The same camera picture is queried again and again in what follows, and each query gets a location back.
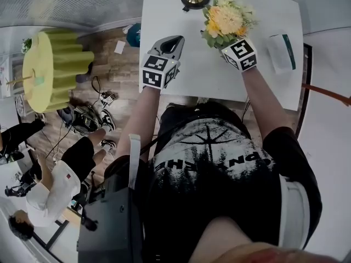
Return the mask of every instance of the person in white t-shirt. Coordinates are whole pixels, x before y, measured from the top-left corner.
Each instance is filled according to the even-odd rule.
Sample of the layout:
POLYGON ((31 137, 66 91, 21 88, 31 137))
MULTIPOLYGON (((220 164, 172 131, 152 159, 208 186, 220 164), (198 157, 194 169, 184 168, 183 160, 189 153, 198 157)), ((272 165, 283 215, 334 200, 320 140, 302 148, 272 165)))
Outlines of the person in white t-shirt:
POLYGON ((73 196, 80 192, 81 182, 116 147, 115 142, 103 140, 107 132, 116 128, 112 116, 103 110, 101 117, 102 128, 70 147, 52 171, 44 156, 38 156, 42 179, 26 196, 27 212, 18 210, 8 221, 13 234, 23 241, 33 236, 34 227, 47 227, 60 217, 73 196), (103 149, 94 154, 94 146, 98 144, 103 149))

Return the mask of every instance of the black t-shirt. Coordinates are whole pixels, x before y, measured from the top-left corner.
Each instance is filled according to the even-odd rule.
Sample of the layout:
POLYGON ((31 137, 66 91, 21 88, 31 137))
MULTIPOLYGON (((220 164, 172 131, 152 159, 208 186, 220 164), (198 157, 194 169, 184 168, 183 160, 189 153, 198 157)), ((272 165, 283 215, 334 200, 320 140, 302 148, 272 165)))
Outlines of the black t-shirt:
POLYGON ((144 180, 151 186, 142 209, 147 262, 188 262, 218 216, 231 217, 254 242, 278 245, 279 175, 306 190, 307 240, 319 222, 316 179, 290 128, 272 131, 262 149, 227 121, 198 119, 174 133, 148 168, 152 174, 144 180))

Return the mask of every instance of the round table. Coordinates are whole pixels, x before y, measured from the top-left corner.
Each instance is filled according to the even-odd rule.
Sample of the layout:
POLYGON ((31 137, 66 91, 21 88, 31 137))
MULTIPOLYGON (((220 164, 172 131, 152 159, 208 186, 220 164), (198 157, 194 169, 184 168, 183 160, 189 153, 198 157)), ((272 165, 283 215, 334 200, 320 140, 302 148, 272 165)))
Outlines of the round table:
POLYGON ((69 30, 46 30, 32 38, 25 54, 22 77, 31 108, 44 113, 67 107, 69 91, 76 88, 76 75, 88 72, 92 52, 83 52, 77 35, 69 30))

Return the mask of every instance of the floor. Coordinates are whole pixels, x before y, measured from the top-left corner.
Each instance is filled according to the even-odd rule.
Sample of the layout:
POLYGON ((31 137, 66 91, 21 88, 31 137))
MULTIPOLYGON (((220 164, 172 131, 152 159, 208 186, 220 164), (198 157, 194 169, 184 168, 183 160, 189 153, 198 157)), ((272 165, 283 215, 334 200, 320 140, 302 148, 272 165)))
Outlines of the floor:
MULTIPOLYGON (((120 28, 87 35, 81 37, 78 41, 84 45, 85 50, 91 50, 94 53, 95 60, 93 63, 90 79, 84 83, 77 84, 77 88, 72 93, 73 97, 75 99, 89 102, 90 104, 96 102, 98 93, 92 88, 91 82, 94 76, 99 77, 101 83, 101 92, 111 91, 117 94, 117 100, 115 100, 109 107, 107 107, 107 109, 114 117, 117 129, 108 134, 107 139, 112 139, 118 142, 120 133, 126 125, 139 95, 139 48, 133 48, 128 45, 128 42, 126 41, 126 35, 120 28), (114 53, 118 40, 126 42, 126 46, 122 54, 114 53)), ((21 66, 15 67, 14 70, 15 75, 20 76, 21 66)), ((94 81, 94 86, 98 89, 96 81, 94 81)), ((228 100, 215 101, 223 103, 234 112, 236 112, 239 117, 241 117, 245 107, 244 102, 228 100)), ((190 96, 161 95, 160 106, 158 109, 159 118, 170 102, 194 105, 197 102, 197 98, 190 96)), ((102 110, 100 101, 96 102, 94 108, 96 109, 97 113, 102 110)), ((300 110, 301 104, 298 111, 287 110, 288 116, 294 129, 297 126, 300 110)), ((65 128, 65 126, 62 124, 62 120, 56 112, 46 113, 46 119, 47 125, 43 131, 35 134, 28 139, 29 145, 34 147, 37 151, 45 154, 47 154, 53 148, 53 146, 56 145, 56 143, 67 134, 68 131, 68 129, 65 128)), ((31 120, 33 120, 32 116, 27 116, 26 118, 22 119, 24 122, 31 120)), ((250 107, 245 114, 244 123, 251 133, 252 139, 257 144, 262 144, 257 123, 250 107)), ((158 129, 159 124, 158 121, 156 121, 154 132, 155 137, 157 135, 158 129)), ((49 155, 47 159, 49 168, 54 167, 53 159, 59 160, 63 152, 66 151, 80 138, 80 135, 70 131, 67 136, 61 141, 59 146, 57 146, 55 150, 49 155)), ((103 182, 104 170, 113 160, 114 158, 112 155, 107 155, 104 161, 94 169, 96 172, 94 180, 96 182, 103 182)))

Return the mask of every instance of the yellow flower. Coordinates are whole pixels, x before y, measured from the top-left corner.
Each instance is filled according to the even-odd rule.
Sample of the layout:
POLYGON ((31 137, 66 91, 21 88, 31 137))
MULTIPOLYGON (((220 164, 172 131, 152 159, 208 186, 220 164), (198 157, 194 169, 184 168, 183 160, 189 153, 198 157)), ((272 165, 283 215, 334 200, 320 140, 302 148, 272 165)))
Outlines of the yellow flower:
POLYGON ((243 26, 242 28, 238 29, 235 34, 238 35, 238 36, 245 36, 246 34, 246 26, 243 26))
POLYGON ((212 6, 208 11, 210 20, 214 21, 221 34, 235 33, 244 23, 239 10, 229 6, 212 6))
POLYGON ((216 38, 218 34, 222 35, 220 33, 220 30, 217 26, 217 24, 213 20, 208 21, 208 25, 206 26, 206 30, 208 31, 208 34, 210 34, 213 38, 216 38))

